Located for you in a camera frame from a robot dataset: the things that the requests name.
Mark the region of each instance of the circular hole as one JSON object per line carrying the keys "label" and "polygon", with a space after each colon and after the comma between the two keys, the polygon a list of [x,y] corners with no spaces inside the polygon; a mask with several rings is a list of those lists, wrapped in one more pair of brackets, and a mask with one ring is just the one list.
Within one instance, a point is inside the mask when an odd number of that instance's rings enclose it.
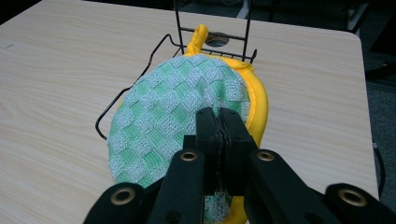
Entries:
{"label": "circular hole", "polygon": [[168,212],[165,216],[165,221],[166,223],[169,224],[177,224],[180,222],[180,220],[181,220],[181,214],[179,212],[175,212],[175,211]]}
{"label": "circular hole", "polygon": [[275,159],[274,155],[269,152],[259,152],[257,157],[262,161],[273,161]]}
{"label": "circular hole", "polygon": [[131,188],[117,189],[112,195],[110,201],[115,205],[123,205],[134,199],[134,190]]}
{"label": "circular hole", "polygon": [[304,215],[305,220],[307,220],[311,224],[322,224],[323,219],[315,213],[307,212]]}
{"label": "circular hole", "polygon": [[117,194],[116,197],[117,197],[117,200],[123,201],[123,200],[127,199],[130,195],[131,194],[129,192],[123,191],[123,192],[120,192],[119,194]]}
{"label": "circular hole", "polygon": [[366,199],[357,191],[352,189],[340,189],[338,191],[338,196],[340,196],[344,202],[354,206],[363,207],[367,204]]}
{"label": "circular hole", "polygon": [[228,44],[228,42],[230,42],[230,38],[228,37],[224,37],[224,36],[219,36],[219,35],[224,35],[224,33],[213,33],[212,35],[208,35],[205,43],[212,48],[219,48],[219,47],[223,47],[226,44]]}
{"label": "circular hole", "polygon": [[193,152],[184,152],[180,155],[180,158],[183,161],[195,161],[198,158],[198,155]]}

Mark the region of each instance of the wire rack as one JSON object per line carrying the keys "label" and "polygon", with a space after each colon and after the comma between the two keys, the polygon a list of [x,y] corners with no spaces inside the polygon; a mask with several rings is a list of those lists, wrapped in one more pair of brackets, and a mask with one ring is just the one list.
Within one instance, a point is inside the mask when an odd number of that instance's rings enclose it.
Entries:
{"label": "wire rack", "polygon": [[[247,56],[247,47],[248,47],[248,34],[249,34],[249,29],[250,29],[250,20],[251,20],[251,9],[252,9],[252,5],[253,4],[253,0],[249,0],[249,8],[248,8],[248,13],[247,13],[247,23],[246,23],[246,31],[245,31],[245,35],[244,36],[238,36],[238,35],[227,35],[227,34],[223,34],[223,33],[212,33],[209,32],[209,35],[212,36],[220,36],[220,37],[225,37],[225,38],[229,38],[229,39],[235,39],[235,40],[240,40],[243,42],[243,50],[242,50],[242,54],[238,54],[238,53],[232,53],[232,52],[225,52],[225,51],[221,51],[221,50],[215,50],[215,49],[206,49],[206,48],[202,48],[202,52],[205,54],[209,54],[209,55],[219,55],[219,56],[224,56],[224,57],[229,57],[229,58],[238,58],[240,59],[242,62],[244,62],[245,60],[249,60],[250,63],[253,63],[254,59],[256,58],[257,55],[257,50],[254,49],[253,53],[251,56]],[[177,19],[177,33],[178,33],[178,37],[179,37],[179,43],[176,43],[172,36],[170,34],[167,34],[163,37],[163,39],[160,41],[160,43],[157,45],[157,47],[155,47],[154,51],[151,52],[149,59],[148,59],[148,64],[146,66],[146,68],[143,70],[143,72],[140,74],[140,76],[137,78],[137,80],[139,78],[141,78],[143,75],[146,74],[146,72],[149,70],[150,66],[151,66],[151,62],[152,59],[155,55],[155,53],[157,52],[157,50],[161,47],[161,45],[165,42],[166,39],[169,39],[170,44],[176,49],[176,52],[174,55],[172,55],[171,57],[174,58],[175,56],[177,56],[180,52],[181,54],[184,54],[185,52],[185,48],[187,47],[186,45],[183,44],[183,35],[182,32],[194,32],[194,29],[191,28],[186,28],[186,27],[182,27],[180,25],[180,18],[179,18],[179,10],[178,10],[178,5],[177,5],[177,0],[174,0],[174,6],[175,6],[175,12],[176,12],[176,19]],[[120,91],[120,93],[111,101],[111,103],[106,107],[106,109],[102,112],[102,114],[99,116],[99,118],[97,119],[97,121],[95,122],[95,129],[98,132],[98,134],[105,140],[107,140],[107,137],[103,134],[103,132],[100,130],[100,123],[103,119],[103,117],[107,114],[107,112],[113,107],[113,105],[121,98],[121,96],[127,92],[128,90],[130,90],[132,88],[132,86],[123,89],[122,91]]]}

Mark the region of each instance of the black cable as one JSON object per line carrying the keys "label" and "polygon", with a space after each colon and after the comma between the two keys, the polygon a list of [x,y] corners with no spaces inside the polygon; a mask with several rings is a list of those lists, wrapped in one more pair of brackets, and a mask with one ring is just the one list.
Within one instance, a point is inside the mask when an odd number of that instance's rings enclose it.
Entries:
{"label": "black cable", "polygon": [[374,139],[373,139],[373,149],[374,149],[376,157],[378,158],[379,172],[381,175],[379,178],[379,184],[378,184],[378,195],[379,195],[379,198],[381,198],[382,191],[384,190],[385,179],[387,177],[387,174],[385,172],[385,164],[384,164],[384,161],[382,160],[381,152],[379,151],[379,148],[376,145],[376,142]]}

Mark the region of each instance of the wooden table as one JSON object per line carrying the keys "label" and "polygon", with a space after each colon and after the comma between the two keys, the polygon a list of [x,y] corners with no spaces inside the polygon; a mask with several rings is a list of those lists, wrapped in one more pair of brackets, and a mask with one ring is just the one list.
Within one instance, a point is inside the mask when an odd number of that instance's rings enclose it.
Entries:
{"label": "wooden table", "polygon": [[[181,20],[227,34],[245,29],[240,19],[182,13]],[[0,26],[2,223],[84,220],[113,185],[94,123],[168,33],[177,39],[172,11],[75,0],[43,0]],[[253,21],[253,49],[270,104],[262,147],[313,189],[345,182],[377,197],[359,39]],[[174,50],[165,45],[153,64]]]}

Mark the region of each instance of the mesh cloth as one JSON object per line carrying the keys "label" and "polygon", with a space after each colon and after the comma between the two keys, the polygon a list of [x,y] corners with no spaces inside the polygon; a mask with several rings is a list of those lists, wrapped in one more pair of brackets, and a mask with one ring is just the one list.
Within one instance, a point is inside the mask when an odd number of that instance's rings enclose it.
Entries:
{"label": "mesh cloth", "polygon": [[[195,134],[196,111],[209,106],[248,118],[246,84],[220,59],[178,56],[139,78],[113,116],[107,138],[115,181],[145,188],[164,177],[184,135]],[[205,222],[225,218],[230,201],[224,192],[205,197]]]}

